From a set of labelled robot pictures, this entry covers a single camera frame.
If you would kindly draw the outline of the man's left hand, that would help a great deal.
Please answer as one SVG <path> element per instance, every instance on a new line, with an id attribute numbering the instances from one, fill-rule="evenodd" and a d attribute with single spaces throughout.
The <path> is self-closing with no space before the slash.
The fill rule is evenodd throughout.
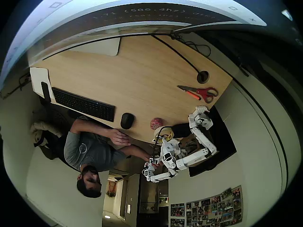
<path id="1" fill-rule="evenodd" d="M 108 137 L 115 145 L 121 145 L 121 146 L 131 145 L 129 137 L 117 129 L 110 129 L 108 133 Z"/>

